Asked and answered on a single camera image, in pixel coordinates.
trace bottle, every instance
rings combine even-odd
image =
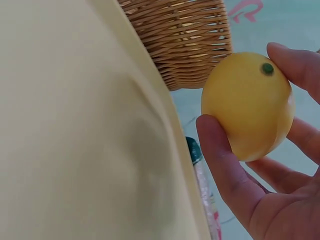
[[[199,185],[202,204],[208,222],[212,240],[222,240],[219,213],[213,191],[210,189],[205,171],[205,161],[200,146],[195,139],[186,137],[197,183]]]

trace pink marking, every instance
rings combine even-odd
[[[216,211],[214,214],[214,219],[215,222],[217,223],[217,232],[218,232],[218,238],[219,240],[222,240],[222,231],[221,231],[221,226],[220,226],[220,220],[219,220],[219,213]]]
[[[249,5],[256,5],[257,8],[253,11],[247,12],[244,14],[244,17],[248,19],[251,23],[255,23],[257,20],[255,18],[255,14],[260,12],[260,10],[264,7],[264,3],[262,0],[242,0],[239,2],[229,13],[228,16],[233,16],[237,12],[239,12],[241,9],[249,6]],[[242,15],[244,12],[240,12],[237,15],[235,15],[232,19],[238,24],[240,23],[239,17]]]

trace finger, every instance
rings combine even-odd
[[[312,179],[268,157],[246,164],[278,193],[291,194]]]
[[[204,158],[222,199],[248,229],[254,209],[265,196],[264,190],[248,178],[214,117],[203,115],[197,119],[196,126]]]
[[[267,45],[267,52],[293,84],[306,90],[320,104],[320,54],[290,49],[274,42]]]
[[[257,179],[255,179],[250,173],[248,173],[247,171],[245,172],[246,176],[248,177],[248,179],[250,179],[252,182],[254,182],[255,184],[257,184],[264,192],[265,194],[269,194],[270,191],[268,189],[266,189]]]
[[[320,164],[320,133],[315,127],[295,117],[287,138],[316,164]]]

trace hand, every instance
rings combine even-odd
[[[286,77],[320,104],[320,54],[270,43],[267,52]],[[269,192],[232,153],[219,122],[203,115],[196,122],[200,145],[222,199],[255,240],[320,239],[320,170],[314,176],[264,157],[247,165],[269,183]],[[295,118],[287,136],[320,164],[320,132]]]

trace wicker basket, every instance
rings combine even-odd
[[[232,53],[223,0],[118,2],[171,91],[202,88],[216,64]]]

